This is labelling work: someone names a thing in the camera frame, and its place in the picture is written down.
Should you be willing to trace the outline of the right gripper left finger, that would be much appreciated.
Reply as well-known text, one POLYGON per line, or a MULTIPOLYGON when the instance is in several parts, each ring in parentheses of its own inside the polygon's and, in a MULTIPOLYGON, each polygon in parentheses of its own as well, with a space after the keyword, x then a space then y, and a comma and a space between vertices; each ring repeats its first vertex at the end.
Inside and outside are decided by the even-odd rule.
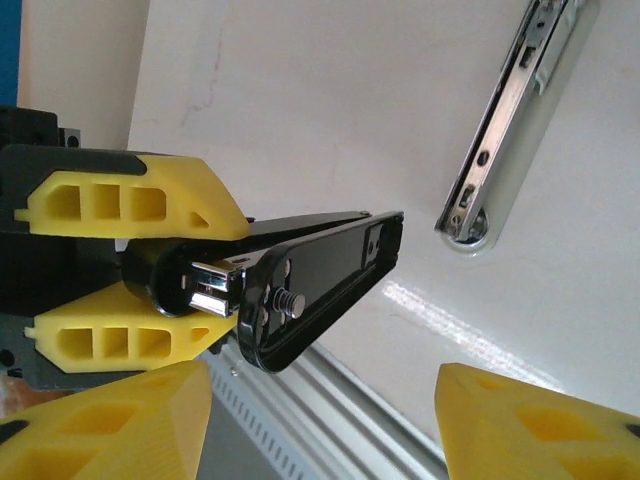
POLYGON ((196 480, 209 368, 185 361, 0 420, 0 480, 196 480))

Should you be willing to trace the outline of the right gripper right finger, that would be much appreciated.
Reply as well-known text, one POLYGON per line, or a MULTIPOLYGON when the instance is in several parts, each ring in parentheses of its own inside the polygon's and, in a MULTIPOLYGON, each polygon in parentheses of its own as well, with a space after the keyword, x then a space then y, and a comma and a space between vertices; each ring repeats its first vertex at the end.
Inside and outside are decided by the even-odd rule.
POLYGON ((450 480, 640 480, 640 417, 460 363, 434 404, 450 480))

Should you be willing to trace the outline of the black stapler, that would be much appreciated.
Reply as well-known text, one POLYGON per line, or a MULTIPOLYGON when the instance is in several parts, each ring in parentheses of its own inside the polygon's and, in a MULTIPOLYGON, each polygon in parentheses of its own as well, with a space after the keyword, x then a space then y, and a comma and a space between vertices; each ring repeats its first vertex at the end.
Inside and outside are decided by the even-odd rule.
POLYGON ((123 280, 166 317, 235 319, 244 359, 275 374, 396 266, 403 221, 331 212, 252 220, 238 240, 135 239, 123 280))

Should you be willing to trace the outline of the white stapler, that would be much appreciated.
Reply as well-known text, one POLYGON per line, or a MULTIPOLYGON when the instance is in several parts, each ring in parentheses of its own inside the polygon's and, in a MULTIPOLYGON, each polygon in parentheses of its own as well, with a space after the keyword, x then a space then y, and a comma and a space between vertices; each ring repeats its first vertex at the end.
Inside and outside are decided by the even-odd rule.
POLYGON ((600 10, 529 0, 435 230, 469 257, 498 241, 600 10))

